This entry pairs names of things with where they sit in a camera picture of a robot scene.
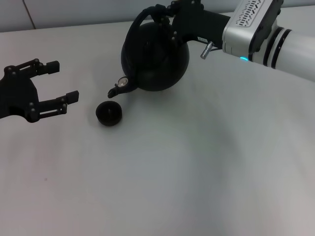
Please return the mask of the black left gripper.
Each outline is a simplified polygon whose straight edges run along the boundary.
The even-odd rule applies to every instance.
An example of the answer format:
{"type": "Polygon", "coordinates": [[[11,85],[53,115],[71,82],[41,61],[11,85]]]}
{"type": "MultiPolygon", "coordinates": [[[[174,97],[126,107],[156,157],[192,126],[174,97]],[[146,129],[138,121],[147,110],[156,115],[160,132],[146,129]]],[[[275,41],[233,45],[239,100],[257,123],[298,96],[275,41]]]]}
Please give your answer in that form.
{"type": "Polygon", "coordinates": [[[37,89],[31,78],[60,71],[58,61],[43,64],[39,59],[8,66],[0,80],[0,117],[20,116],[28,122],[67,113],[67,106],[78,102],[79,91],[67,93],[39,103],[37,89]]]}

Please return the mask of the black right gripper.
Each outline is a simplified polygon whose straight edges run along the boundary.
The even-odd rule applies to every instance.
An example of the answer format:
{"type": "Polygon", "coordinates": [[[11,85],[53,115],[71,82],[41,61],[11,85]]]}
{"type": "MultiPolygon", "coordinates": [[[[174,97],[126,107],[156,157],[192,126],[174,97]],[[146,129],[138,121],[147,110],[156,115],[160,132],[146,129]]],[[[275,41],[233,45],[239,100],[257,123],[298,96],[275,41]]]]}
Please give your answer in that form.
{"type": "Polygon", "coordinates": [[[222,46],[222,35],[230,17],[204,9],[199,0],[173,0],[168,6],[156,4],[152,18],[160,18],[159,28],[171,41],[198,41],[214,46],[222,46]],[[168,18],[174,17],[172,25],[168,18]]]}

